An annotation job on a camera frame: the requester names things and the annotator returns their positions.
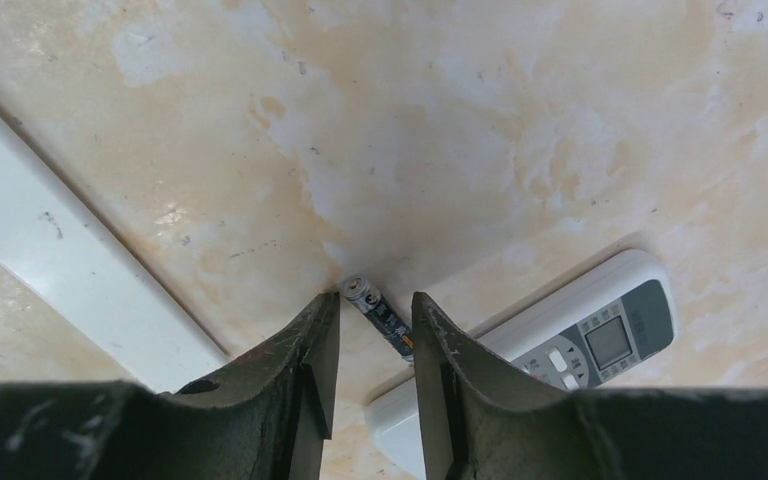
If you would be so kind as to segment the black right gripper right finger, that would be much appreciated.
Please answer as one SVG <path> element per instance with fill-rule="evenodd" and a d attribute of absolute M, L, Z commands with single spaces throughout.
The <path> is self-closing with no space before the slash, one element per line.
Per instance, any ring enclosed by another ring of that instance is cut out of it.
<path fill-rule="evenodd" d="M 768 389 L 566 392 L 411 307 L 430 479 L 768 479 Z"/>

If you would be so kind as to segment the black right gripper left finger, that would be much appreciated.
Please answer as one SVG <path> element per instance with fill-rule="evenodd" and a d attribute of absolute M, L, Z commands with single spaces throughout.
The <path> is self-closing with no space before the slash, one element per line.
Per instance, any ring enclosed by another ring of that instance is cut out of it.
<path fill-rule="evenodd" d="M 0 479 L 315 479 L 333 434 L 340 298 L 174 393 L 0 383 Z"/>

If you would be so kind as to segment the white remote control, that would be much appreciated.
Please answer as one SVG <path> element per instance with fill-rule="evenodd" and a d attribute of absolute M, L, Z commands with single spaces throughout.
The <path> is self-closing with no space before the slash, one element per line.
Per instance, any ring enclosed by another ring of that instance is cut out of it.
<path fill-rule="evenodd" d="M 629 249 L 477 340 L 530 376 L 572 391 L 598 387 L 666 349 L 678 325 L 667 268 Z"/>

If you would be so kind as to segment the long white battery cover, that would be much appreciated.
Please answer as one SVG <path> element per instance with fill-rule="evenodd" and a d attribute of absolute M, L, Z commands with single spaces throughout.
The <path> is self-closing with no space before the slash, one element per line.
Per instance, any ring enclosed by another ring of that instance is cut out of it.
<path fill-rule="evenodd" d="M 175 391 L 227 361 L 1 118 L 0 266 L 154 390 Z"/>

